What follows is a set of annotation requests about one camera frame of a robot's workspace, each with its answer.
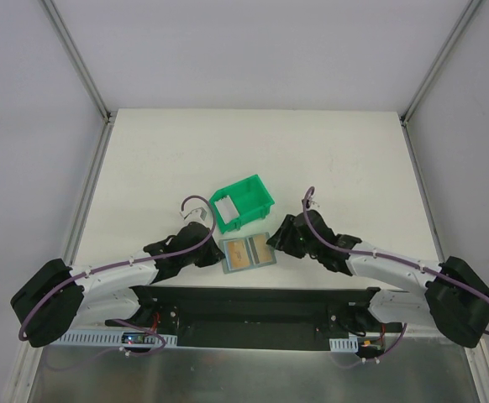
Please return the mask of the green plastic bin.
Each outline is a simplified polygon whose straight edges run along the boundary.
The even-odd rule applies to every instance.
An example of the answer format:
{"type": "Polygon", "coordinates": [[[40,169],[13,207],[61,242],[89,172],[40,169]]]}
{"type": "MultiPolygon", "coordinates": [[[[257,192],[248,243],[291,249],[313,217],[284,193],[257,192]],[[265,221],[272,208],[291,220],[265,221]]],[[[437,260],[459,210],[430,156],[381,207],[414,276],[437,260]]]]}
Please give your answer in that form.
{"type": "Polygon", "coordinates": [[[246,224],[265,219],[275,204],[259,175],[218,189],[209,202],[214,207],[220,233],[239,231],[246,224]]]}

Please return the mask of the gold credit card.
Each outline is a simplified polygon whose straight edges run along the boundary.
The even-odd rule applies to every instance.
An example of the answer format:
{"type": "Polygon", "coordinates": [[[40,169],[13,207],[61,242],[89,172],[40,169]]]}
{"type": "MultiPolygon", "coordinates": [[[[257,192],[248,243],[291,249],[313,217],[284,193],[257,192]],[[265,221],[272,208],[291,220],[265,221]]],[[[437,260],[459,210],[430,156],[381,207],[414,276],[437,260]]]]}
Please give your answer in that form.
{"type": "Polygon", "coordinates": [[[247,243],[243,239],[229,240],[225,243],[225,251],[229,271],[248,269],[252,265],[247,243]]]}
{"type": "Polygon", "coordinates": [[[258,233],[248,238],[250,252],[256,266],[274,264],[276,257],[273,249],[267,244],[268,233],[258,233]]]}

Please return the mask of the aluminium frame post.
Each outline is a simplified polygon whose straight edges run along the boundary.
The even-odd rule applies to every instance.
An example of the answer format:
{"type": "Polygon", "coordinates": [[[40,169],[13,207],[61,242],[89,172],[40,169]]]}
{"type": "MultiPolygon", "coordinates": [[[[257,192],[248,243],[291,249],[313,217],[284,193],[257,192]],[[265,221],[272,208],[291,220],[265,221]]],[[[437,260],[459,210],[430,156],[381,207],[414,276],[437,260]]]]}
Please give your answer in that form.
{"type": "Polygon", "coordinates": [[[444,43],[440,46],[437,55],[427,69],[407,107],[404,109],[403,113],[400,114],[400,122],[403,127],[408,125],[413,115],[418,110],[418,107],[433,87],[433,84],[438,79],[441,71],[445,68],[449,58],[455,52],[455,48],[461,42],[472,21],[481,11],[481,8],[485,3],[486,0],[470,0],[463,7],[460,16],[455,20],[452,29],[447,34],[444,43]]]}
{"type": "Polygon", "coordinates": [[[94,81],[92,74],[89,71],[89,68],[84,61],[82,54],[78,49],[75,40],[73,39],[71,32],[66,25],[66,21],[62,17],[55,1],[39,0],[38,4],[41,6],[45,16],[49,20],[52,29],[55,31],[57,39],[66,52],[71,66],[86,90],[92,104],[97,109],[98,114],[105,123],[111,123],[113,121],[113,112],[103,100],[103,96],[97,88],[97,84],[94,81]]]}

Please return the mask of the left aluminium frame post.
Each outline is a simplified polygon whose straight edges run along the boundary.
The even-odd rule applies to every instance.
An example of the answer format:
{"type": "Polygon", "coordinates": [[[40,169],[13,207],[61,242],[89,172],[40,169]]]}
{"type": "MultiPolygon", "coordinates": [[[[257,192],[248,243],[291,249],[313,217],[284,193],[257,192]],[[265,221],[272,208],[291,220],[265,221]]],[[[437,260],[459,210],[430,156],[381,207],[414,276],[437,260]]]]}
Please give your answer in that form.
{"type": "Polygon", "coordinates": [[[66,21],[62,17],[55,1],[39,0],[38,4],[41,6],[45,16],[49,20],[52,29],[55,31],[57,39],[66,52],[71,66],[86,90],[92,104],[97,109],[98,114],[105,123],[111,123],[113,121],[113,112],[103,100],[103,96],[97,88],[97,84],[94,81],[92,74],[89,71],[89,68],[84,61],[82,54],[78,49],[75,40],[73,39],[71,32],[66,25],[66,21]]]}

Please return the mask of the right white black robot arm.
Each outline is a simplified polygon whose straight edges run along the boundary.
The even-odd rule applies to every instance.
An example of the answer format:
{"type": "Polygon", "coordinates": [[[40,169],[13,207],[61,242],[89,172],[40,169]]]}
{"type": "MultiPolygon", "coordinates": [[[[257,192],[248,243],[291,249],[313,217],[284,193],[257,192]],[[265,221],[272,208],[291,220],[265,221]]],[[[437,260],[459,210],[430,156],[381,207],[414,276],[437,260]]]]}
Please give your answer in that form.
{"type": "Polygon", "coordinates": [[[412,323],[435,327],[451,342],[474,348],[489,324],[489,287],[463,259],[438,262],[391,254],[335,233],[315,210],[286,215],[267,243],[298,259],[309,256],[331,272],[391,286],[354,309],[355,325],[363,331],[382,323],[412,323]]]}

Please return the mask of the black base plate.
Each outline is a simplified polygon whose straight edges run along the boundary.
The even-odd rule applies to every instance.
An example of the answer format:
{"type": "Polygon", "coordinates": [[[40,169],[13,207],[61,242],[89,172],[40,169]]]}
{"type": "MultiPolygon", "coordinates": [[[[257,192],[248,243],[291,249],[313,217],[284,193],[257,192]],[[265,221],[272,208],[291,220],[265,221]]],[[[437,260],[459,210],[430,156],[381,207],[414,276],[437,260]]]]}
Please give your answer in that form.
{"type": "Polygon", "coordinates": [[[180,347],[326,351],[332,339],[402,330],[367,311],[377,291],[136,286],[129,323],[180,347]]]}

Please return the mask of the sage green card holder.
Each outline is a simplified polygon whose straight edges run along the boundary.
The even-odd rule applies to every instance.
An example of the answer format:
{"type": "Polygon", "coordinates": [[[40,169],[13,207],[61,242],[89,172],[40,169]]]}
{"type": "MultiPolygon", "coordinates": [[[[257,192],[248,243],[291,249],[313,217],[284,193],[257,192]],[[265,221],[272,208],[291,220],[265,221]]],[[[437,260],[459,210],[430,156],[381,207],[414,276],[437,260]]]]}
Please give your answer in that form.
{"type": "Polygon", "coordinates": [[[276,264],[275,250],[267,243],[269,233],[257,233],[242,238],[222,239],[223,272],[233,274],[276,264]]]}

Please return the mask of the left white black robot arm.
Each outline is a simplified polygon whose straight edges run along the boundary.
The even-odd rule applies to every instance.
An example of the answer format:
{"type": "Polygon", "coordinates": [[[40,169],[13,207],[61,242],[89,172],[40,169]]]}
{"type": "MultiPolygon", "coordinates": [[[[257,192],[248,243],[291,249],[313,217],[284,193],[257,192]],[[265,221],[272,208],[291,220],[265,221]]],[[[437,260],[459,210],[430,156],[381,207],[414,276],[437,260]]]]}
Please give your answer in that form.
{"type": "Polygon", "coordinates": [[[96,323],[154,329],[162,313],[146,287],[176,277],[187,266],[208,267],[223,258],[212,231],[190,222],[114,264],[68,266],[52,259],[10,301],[20,322],[18,337],[40,348],[74,327],[96,323]]]}

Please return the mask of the right aluminium frame post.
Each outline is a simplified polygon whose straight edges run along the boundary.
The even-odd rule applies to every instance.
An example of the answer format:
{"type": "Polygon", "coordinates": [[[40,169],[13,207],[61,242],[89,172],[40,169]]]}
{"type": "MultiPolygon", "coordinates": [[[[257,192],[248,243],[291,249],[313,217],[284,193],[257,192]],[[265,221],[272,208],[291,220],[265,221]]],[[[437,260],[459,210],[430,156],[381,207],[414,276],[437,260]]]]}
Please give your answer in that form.
{"type": "Polygon", "coordinates": [[[433,87],[433,84],[438,79],[441,71],[445,68],[449,58],[455,52],[455,48],[461,42],[472,21],[481,11],[481,8],[485,3],[486,0],[470,0],[463,7],[460,16],[455,20],[452,29],[447,34],[444,43],[440,46],[437,55],[427,69],[407,107],[404,109],[403,113],[400,114],[400,122],[403,127],[408,125],[413,115],[418,110],[418,107],[433,87]]]}

